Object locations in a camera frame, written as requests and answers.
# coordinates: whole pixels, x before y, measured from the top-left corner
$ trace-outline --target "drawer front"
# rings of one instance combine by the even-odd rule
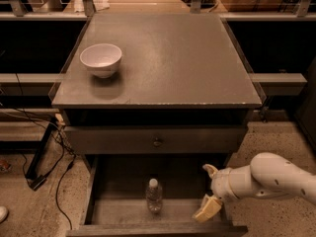
[[[69,126],[65,133],[78,154],[235,152],[245,126],[119,128]]]

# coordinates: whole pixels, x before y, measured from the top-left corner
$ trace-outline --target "white shoe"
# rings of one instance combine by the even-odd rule
[[[8,216],[9,210],[5,206],[0,206],[0,223],[2,223]]]

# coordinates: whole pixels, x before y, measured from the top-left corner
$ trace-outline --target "gray tabletop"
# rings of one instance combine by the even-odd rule
[[[119,46],[119,71],[100,79],[80,53]],[[55,108],[256,108],[262,102],[216,14],[95,14],[56,96]]]

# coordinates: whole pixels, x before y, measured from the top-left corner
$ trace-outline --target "drawer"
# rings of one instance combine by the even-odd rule
[[[192,219],[210,179],[202,169],[213,154],[99,155],[95,158],[79,228],[66,236],[243,236],[224,213],[201,224]],[[145,188],[157,178],[163,207],[147,209]]]
[[[242,125],[176,127],[68,126],[78,154],[235,152],[247,132]]]

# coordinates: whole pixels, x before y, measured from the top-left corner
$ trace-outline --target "bottle cap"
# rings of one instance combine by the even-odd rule
[[[157,179],[150,179],[150,181],[149,181],[149,187],[150,188],[157,188],[158,187],[158,181],[157,181]]]

